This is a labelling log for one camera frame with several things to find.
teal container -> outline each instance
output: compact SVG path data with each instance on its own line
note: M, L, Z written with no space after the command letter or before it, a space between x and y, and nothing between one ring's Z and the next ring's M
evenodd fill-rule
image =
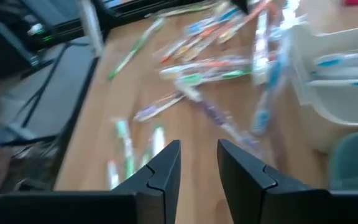
M358 190L358 133L342 139L330 155L329 187Z

black machine part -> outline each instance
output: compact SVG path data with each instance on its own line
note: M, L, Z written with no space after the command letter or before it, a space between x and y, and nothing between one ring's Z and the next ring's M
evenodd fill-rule
M218 166L234 223L358 220L358 190L312 189L227 140L218 142Z
M112 191L14 192L0 196L0 223L175 223L180 141Z

white container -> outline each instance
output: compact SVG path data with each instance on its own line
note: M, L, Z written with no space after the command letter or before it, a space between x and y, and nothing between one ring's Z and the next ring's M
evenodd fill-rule
M316 57L358 49L358 28L317 34L307 22L291 28L290 58L296 71L291 80L300 104L308 144L329 152L339 139L358 131L358 86L306 86Z

wooden table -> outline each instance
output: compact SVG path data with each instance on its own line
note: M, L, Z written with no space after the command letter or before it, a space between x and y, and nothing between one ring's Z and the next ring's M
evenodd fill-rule
M358 7L342 7L339 0L304 0L300 11L317 30L334 32L358 27ZM153 56L159 48L178 38L182 27L203 17L202 13L173 17L144 49L112 81L108 73L119 63L150 20L113 29L106 42L104 57L94 74L76 129L58 176L55 190L106 190L106 162L114 158L122 163L120 142L114 137L112 118L132 120L134 113L173 91L173 85L161 80L155 71ZM209 47L200 58L230 53L249 55L255 33L255 21L224 46ZM241 128L250 126L260 90L250 77L200 87L205 98L230 111ZM206 118L192 102L182 100L154 119L162 122L166 139L181 140L181 186L177 223L231 223L221 187L216 161L216 143L232 140ZM131 122L136 152L147 144L151 123ZM305 143L297 114L297 99L290 85L279 96L268 135L260 139L266 162L283 173L313 187L326 187L326 155L311 150Z

white plastic bin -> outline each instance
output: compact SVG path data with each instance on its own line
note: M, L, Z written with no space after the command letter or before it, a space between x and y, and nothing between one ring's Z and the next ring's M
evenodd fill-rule
M358 49L358 28L332 34L318 34L307 22L291 28L291 78L300 104L305 137L313 149L329 152L339 139L358 131L358 86L306 86L314 70L313 59Z

